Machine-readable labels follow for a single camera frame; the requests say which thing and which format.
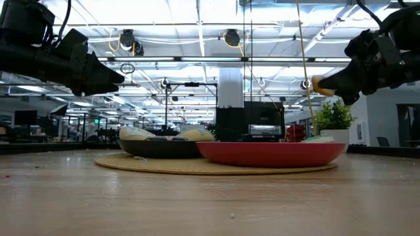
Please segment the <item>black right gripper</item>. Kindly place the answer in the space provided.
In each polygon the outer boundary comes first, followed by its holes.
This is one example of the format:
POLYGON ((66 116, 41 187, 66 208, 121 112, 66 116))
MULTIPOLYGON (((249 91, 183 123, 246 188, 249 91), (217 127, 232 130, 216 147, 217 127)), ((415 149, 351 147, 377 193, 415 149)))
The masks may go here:
POLYGON ((351 106, 360 98, 360 91, 370 95, 378 89, 396 89, 403 83, 404 63, 399 50, 389 37, 370 29, 350 40, 345 54, 352 59, 348 66, 317 85, 336 90, 344 105, 351 106))

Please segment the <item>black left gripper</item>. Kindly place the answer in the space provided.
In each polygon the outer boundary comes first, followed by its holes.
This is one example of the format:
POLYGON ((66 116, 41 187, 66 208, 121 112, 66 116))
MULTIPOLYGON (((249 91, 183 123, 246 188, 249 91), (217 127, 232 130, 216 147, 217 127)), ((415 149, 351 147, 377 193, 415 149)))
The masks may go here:
POLYGON ((52 70, 52 82, 64 85, 76 96, 92 96, 108 92, 117 92, 115 84, 124 82, 124 76, 108 68, 94 54, 88 53, 86 44, 60 44, 52 49, 55 57, 52 70), (93 67, 93 83, 106 85, 90 85, 89 74, 93 67))

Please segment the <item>small yellow donut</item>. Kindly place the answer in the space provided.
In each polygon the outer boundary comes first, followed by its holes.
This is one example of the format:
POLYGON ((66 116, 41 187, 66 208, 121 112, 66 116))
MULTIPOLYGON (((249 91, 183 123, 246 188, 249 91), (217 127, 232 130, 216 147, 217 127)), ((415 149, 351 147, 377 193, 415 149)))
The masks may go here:
POLYGON ((314 75, 312 77, 312 87, 314 91, 325 96, 334 96, 335 90, 320 87, 320 81, 322 81, 323 79, 324 78, 321 75, 314 75))

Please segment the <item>small green donut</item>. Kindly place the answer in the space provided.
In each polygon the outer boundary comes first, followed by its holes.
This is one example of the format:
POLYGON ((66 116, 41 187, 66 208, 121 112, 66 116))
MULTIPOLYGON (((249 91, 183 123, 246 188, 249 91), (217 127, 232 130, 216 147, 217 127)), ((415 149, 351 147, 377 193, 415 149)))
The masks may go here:
POLYGON ((319 135, 303 140, 302 143, 332 143, 335 139, 332 136, 319 135))

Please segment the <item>white glazed donut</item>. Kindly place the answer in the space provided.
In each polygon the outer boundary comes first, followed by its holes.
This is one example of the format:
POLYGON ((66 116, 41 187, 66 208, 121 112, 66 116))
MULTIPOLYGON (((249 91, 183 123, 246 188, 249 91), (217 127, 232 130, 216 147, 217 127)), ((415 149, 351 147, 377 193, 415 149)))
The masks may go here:
POLYGON ((138 127, 123 127, 119 130, 120 140, 146 140, 153 137, 156 135, 138 127))

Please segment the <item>chocolate glazed sprinkled donut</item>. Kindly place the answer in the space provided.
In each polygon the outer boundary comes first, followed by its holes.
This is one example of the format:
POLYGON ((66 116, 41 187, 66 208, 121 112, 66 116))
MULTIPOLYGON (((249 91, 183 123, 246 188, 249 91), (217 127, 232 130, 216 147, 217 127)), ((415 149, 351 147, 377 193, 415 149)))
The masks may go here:
POLYGON ((189 141, 188 138, 183 138, 179 136, 153 136, 153 137, 148 137, 145 140, 147 141, 189 141))

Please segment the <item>teal glazed donut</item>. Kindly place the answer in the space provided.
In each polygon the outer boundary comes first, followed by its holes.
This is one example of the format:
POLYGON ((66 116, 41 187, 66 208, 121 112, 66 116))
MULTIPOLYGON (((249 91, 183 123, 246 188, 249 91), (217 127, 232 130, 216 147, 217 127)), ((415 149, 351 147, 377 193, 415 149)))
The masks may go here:
POLYGON ((212 132, 198 128, 181 132, 177 137, 194 142, 212 142, 215 139, 212 132))

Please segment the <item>red background object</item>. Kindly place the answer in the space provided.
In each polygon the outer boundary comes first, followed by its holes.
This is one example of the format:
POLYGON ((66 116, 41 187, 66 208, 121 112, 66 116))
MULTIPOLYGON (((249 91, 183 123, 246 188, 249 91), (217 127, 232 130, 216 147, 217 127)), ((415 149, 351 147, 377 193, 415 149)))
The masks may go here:
POLYGON ((291 125, 286 129, 287 142, 302 142, 306 138, 305 127, 302 125, 291 125))

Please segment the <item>black computer monitor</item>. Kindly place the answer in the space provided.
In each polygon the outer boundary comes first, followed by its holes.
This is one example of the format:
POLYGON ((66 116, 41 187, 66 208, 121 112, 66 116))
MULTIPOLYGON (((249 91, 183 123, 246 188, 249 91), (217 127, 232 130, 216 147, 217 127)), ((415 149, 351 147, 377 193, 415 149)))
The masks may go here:
POLYGON ((36 125, 37 110, 15 110, 14 125, 36 125))

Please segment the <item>black round plate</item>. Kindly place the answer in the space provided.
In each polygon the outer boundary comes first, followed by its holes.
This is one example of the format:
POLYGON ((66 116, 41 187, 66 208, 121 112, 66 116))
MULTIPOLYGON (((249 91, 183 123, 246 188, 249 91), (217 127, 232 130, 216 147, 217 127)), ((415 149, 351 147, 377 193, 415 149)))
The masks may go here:
POLYGON ((119 140, 125 152, 149 159, 196 159, 202 158, 193 141, 119 140))

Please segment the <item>black computer tower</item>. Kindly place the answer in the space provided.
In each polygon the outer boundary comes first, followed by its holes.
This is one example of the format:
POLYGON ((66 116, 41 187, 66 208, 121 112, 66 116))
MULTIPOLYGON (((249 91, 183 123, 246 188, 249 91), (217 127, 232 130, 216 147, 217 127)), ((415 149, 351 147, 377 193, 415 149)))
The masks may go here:
POLYGON ((217 108, 215 138, 221 142, 283 142, 281 102, 250 102, 242 108, 217 108))

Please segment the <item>round woven straw placemat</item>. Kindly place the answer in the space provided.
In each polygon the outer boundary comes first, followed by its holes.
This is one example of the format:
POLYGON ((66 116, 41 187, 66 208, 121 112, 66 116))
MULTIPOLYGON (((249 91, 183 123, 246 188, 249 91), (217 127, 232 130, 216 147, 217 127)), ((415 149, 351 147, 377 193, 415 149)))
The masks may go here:
POLYGON ((158 174, 185 174, 202 176, 240 176, 240 175, 270 175, 316 172, 335 168, 335 163, 319 167, 299 168, 258 168, 235 167, 216 164, 204 158, 199 159, 147 159, 135 157, 126 153, 98 156, 94 159, 98 166, 118 170, 149 172, 158 174))

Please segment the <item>red round plate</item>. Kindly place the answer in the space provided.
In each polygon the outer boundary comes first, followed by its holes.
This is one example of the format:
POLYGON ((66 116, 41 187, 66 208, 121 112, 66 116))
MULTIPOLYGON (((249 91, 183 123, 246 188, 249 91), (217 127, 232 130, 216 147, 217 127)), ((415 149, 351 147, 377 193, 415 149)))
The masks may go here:
POLYGON ((223 165, 257 168, 317 167, 334 161, 343 143, 198 142, 199 152, 223 165))

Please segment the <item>black aluminium table frame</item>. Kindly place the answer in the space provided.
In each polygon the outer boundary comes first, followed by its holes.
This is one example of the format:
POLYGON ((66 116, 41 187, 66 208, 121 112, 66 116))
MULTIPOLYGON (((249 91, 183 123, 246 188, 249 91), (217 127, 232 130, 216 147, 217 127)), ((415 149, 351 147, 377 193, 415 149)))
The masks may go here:
MULTIPOLYGON (((0 143, 0 155, 23 153, 41 153, 47 151, 73 151, 81 149, 121 149, 118 144, 95 143, 39 143, 39 144, 4 144, 0 143)), ((382 155, 420 159, 420 148, 414 147, 371 147, 349 145, 347 153, 364 155, 382 155)))

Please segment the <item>black background rig frame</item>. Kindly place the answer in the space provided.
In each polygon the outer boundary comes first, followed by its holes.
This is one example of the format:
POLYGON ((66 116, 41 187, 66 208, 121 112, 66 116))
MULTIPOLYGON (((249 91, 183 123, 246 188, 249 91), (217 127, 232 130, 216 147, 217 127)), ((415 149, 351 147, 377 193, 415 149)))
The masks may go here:
POLYGON ((218 96, 218 84, 217 83, 199 83, 199 82, 185 82, 185 83, 166 83, 166 87, 165 87, 165 124, 162 126, 163 130, 167 130, 167 117, 168 117, 168 97, 169 97, 169 93, 168 93, 168 87, 169 85, 174 85, 175 88, 171 90, 171 92, 176 91, 176 89, 179 86, 184 86, 184 87, 200 87, 200 86, 204 86, 205 88, 207 88, 210 92, 213 93, 213 96, 215 97, 215 103, 216 103, 216 107, 218 106, 219 103, 219 96, 218 96), (214 86, 215 87, 215 92, 214 93, 208 86, 214 86))

